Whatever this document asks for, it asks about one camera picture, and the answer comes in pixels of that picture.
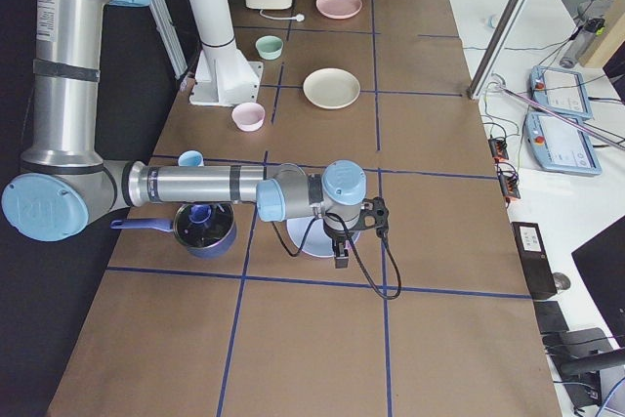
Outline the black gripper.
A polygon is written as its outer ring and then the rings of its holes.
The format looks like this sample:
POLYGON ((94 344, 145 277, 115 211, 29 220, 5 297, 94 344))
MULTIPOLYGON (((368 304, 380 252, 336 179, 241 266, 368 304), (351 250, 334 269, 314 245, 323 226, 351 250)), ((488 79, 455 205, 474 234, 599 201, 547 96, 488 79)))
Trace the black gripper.
POLYGON ((335 268, 344 269, 349 260, 349 237, 353 235, 353 232, 348 227, 344 227, 341 222, 328 218, 323 219, 323 230, 334 247, 335 268))

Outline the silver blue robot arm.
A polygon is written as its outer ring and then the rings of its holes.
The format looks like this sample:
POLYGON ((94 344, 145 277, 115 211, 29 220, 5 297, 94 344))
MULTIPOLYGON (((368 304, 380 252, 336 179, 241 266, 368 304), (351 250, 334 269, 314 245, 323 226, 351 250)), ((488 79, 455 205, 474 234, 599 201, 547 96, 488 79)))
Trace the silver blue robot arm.
POLYGON ((2 194, 8 222, 39 241, 71 237, 125 207, 175 202, 172 219, 135 219, 116 229, 159 229, 200 257, 225 254, 236 237, 233 207, 252 203, 261 220, 322 222, 337 268, 364 230, 366 181, 349 160, 309 175, 284 164, 147 166, 102 159, 95 150, 104 7, 150 0, 37 0, 33 61, 34 135, 21 173, 2 194))

